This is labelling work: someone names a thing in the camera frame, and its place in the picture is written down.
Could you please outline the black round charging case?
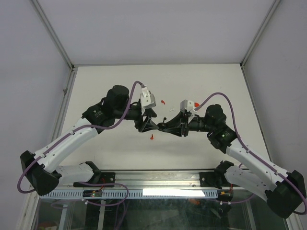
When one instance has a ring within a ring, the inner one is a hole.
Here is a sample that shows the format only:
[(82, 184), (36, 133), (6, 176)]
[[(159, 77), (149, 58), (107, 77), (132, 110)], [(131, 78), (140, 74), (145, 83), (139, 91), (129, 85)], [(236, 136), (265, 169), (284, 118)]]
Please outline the black round charging case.
[(157, 126), (158, 126), (159, 130), (164, 130), (166, 128), (166, 123), (161, 122), (161, 123), (157, 124)]

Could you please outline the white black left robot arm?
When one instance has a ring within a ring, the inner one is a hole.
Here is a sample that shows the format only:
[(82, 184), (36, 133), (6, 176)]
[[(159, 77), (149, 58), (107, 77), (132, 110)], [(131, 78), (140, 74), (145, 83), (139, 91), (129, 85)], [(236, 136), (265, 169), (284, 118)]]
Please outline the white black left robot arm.
[(103, 181), (101, 170), (91, 161), (79, 165), (63, 166), (61, 163), (83, 143), (105, 130), (117, 127), (123, 120), (134, 121), (139, 132), (156, 129), (151, 121), (156, 117), (154, 94), (141, 84), (138, 101), (132, 103), (134, 89), (122, 85), (113, 86), (106, 97), (90, 106), (78, 121), (64, 134), (46, 147), (21, 154), (23, 173), (33, 191), (40, 196), (52, 192), (58, 185), (98, 186)]

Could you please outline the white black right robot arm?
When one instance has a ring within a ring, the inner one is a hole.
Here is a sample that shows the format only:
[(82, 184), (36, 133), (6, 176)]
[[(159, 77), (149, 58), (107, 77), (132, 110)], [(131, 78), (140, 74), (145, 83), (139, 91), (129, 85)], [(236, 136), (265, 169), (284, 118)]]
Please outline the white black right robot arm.
[(249, 170), (245, 172), (233, 163), (223, 161), (215, 168), (217, 184), (230, 183), (245, 188), (263, 199), (271, 211), (284, 219), (306, 201), (303, 175), (296, 170), (289, 172), (254, 153), (226, 124), (226, 115), (219, 104), (207, 107), (203, 117), (191, 115), (187, 110), (182, 110), (170, 121), (159, 123), (159, 130), (179, 137), (186, 137), (191, 131), (206, 132), (214, 148)]

